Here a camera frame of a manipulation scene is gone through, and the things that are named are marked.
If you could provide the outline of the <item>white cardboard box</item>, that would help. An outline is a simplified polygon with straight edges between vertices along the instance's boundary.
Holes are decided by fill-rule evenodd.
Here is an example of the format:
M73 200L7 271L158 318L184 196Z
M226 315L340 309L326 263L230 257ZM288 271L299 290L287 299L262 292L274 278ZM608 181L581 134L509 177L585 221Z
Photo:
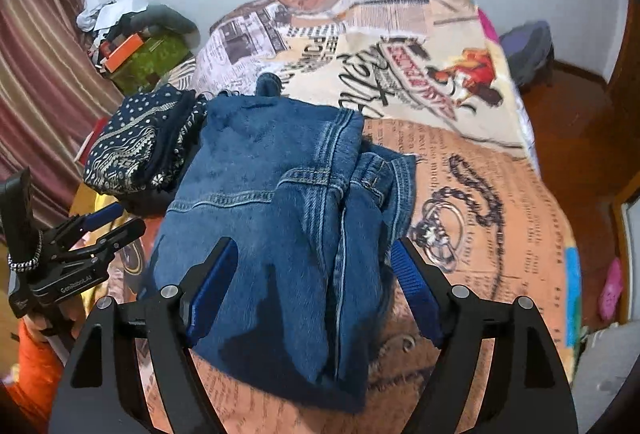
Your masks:
M587 336L572 384L579 433L592 430L613 406L638 357L638 321Z

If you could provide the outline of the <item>newspaper print bed blanket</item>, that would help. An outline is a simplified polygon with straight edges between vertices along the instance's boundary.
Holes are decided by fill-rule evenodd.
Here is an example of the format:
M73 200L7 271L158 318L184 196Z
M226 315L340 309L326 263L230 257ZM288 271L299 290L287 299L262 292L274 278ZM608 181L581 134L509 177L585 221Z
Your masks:
M263 72L280 77L288 98L359 111L372 142L416 156L408 234L422 259L481 298L531 297L574 373L574 237L538 174L498 37L473 0L248 2L165 80L205 96L248 94Z

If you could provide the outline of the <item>red book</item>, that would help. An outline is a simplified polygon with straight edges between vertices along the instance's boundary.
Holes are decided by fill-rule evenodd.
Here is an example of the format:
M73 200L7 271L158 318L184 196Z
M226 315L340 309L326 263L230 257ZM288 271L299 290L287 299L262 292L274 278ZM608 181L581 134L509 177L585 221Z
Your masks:
M83 167L86 164L90 150L105 128L107 122L108 118L106 117L100 118L96 121L96 124L93 126L91 132L86 136L85 141L80 145L74 158L74 162L77 163L77 165L81 165L81 167Z

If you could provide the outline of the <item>pink croc shoe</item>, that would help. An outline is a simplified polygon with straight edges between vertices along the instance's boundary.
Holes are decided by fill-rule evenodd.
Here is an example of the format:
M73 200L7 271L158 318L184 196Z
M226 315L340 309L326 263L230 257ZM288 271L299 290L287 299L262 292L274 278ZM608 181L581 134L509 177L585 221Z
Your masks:
M624 289L622 262L615 258L606 273L605 282L599 295L598 311L602 321L612 321L616 307Z

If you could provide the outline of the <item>grey green clothes pile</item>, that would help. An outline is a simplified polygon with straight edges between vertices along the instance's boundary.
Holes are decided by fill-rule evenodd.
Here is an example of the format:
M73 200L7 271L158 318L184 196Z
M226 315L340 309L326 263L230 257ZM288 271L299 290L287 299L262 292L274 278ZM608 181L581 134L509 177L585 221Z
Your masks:
M77 27L94 35L97 43L114 41L140 32L156 35L164 30L190 35L198 28L188 18L164 4L145 0L112 0L85 9L76 16Z

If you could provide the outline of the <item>orange box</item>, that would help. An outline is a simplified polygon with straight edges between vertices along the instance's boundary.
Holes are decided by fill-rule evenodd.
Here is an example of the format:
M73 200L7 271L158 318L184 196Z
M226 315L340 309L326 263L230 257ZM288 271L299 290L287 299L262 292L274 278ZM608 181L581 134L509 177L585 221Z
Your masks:
M120 46L106 57L104 67L108 72L114 72L124 64L128 58L143 46L143 39L138 34L132 34Z

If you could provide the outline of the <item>navy patterned folded cloth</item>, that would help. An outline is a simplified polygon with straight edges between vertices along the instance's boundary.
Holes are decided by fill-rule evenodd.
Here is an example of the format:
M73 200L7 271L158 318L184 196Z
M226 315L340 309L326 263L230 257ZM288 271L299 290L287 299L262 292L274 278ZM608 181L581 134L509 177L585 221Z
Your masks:
M170 84L128 96L90 148L84 183L115 197L170 191L206 113L203 95Z

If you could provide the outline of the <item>green patterned storage box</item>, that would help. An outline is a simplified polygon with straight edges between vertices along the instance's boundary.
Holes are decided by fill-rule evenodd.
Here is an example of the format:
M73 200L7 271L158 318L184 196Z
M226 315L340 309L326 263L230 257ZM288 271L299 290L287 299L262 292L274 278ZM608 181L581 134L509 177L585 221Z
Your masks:
M125 96L149 92L166 72L191 56L180 35L164 32L146 39L140 49L108 75L108 79Z

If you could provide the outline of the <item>purple grey backpack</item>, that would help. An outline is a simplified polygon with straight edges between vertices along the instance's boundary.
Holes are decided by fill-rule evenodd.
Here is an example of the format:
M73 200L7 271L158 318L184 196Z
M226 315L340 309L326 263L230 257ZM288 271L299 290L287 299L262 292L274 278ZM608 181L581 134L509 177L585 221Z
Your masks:
M499 37L511 78L522 93L537 83L550 83L554 46L551 28L545 20L514 27Z

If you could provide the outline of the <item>wooden door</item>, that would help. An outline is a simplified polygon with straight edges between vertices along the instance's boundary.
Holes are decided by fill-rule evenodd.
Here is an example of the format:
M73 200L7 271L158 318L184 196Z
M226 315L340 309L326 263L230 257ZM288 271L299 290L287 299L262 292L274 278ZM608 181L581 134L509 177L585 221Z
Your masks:
M605 94L612 107L606 199L613 202L639 174L639 0L628 0L623 40Z

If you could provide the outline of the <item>yellow garment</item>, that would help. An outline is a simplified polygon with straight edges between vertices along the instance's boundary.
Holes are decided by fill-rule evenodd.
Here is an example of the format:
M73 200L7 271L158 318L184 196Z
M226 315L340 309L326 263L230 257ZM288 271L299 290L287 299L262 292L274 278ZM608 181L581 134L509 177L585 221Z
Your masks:
M76 243L76 248L93 246L104 235L124 223L120 211L107 211L106 217L99 217L98 212L116 203L117 199L109 195L100 195L85 184L80 184L70 207L70 216L88 217L86 231ZM112 297L118 303L124 302L124 269L122 257L118 252L107 266L107 280L81 293L86 313L89 313L100 298Z

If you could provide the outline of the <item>blue denim jacket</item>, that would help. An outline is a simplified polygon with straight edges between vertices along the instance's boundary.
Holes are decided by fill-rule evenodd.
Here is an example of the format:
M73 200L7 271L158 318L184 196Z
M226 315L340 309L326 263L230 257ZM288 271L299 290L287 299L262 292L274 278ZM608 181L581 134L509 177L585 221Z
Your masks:
M218 239L233 239L238 268L196 353L291 402L362 410L416 159L368 141L350 109L235 95L206 110L156 236L150 287L175 283Z

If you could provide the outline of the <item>striped maroon curtain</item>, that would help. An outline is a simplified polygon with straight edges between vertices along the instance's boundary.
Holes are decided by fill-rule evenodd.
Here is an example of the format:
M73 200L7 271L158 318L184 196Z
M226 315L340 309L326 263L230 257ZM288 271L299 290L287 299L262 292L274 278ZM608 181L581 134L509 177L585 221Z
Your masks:
M66 217L81 182L75 155L122 93L96 71L76 25L85 0L1 0L1 176L32 173L36 219Z

